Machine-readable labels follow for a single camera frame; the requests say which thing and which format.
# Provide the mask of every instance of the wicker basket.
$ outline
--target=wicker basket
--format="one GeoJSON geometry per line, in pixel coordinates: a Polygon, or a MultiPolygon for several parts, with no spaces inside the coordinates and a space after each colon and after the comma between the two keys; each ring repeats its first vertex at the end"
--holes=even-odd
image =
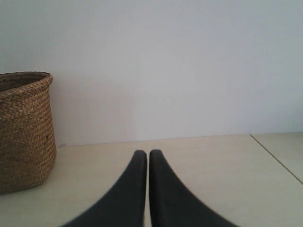
{"type": "Polygon", "coordinates": [[[0,74],[0,193],[43,184],[56,158],[44,72],[0,74]]]}

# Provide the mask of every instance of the white wall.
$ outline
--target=white wall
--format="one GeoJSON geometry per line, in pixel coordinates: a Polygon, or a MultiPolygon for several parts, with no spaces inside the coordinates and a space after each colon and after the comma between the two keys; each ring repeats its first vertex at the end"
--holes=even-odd
{"type": "Polygon", "coordinates": [[[0,0],[0,72],[51,72],[57,145],[303,130],[301,0],[0,0]]]}

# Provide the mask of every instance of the floor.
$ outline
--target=floor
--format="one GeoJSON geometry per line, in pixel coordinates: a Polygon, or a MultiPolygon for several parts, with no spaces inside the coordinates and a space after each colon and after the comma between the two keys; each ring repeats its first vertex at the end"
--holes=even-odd
{"type": "MultiPolygon", "coordinates": [[[[44,185],[0,195],[0,226],[64,224],[106,193],[134,150],[154,148],[199,199],[234,224],[303,226],[303,132],[62,147],[44,185]]],[[[151,226],[148,201],[145,226],[151,226]]]]}

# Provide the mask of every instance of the woven basket rim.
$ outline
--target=woven basket rim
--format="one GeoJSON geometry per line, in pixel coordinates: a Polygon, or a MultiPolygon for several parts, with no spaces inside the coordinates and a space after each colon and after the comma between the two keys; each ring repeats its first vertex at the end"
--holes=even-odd
{"type": "Polygon", "coordinates": [[[0,77],[10,77],[11,75],[15,75],[15,76],[36,75],[36,76],[41,76],[42,78],[30,84],[25,84],[20,87],[15,87],[9,90],[2,91],[0,92],[0,98],[6,98],[11,95],[22,94],[23,92],[26,92],[29,89],[43,89],[45,87],[48,87],[53,81],[53,76],[50,73],[38,72],[38,71],[4,73],[4,74],[0,74],[0,77]]]}

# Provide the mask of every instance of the beige floor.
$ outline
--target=beige floor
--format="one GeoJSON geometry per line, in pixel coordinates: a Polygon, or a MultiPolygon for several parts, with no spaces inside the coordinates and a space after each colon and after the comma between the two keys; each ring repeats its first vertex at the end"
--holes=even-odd
{"type": "MultiPolygon", "coordinates": [[[[302,135],[294,140],[301,150],[302,135]]],[[[163,150],[177,175],[198,198],[235,224],[303,226],[303,185],[250,135],[59,148],[45,185],[0,196],[0,226],[62,225],[106,193],[134,150],[153,148],[163,150]]],[[[296,159],[303,163],[302,156],[296,159]]],[[[150,227],[148,203],[145,213],[145,226],[150,227]]]]}
{"type": "Polygon", "coordinates": [[[303,183],[303,132],[253,137],[303,183]]]}

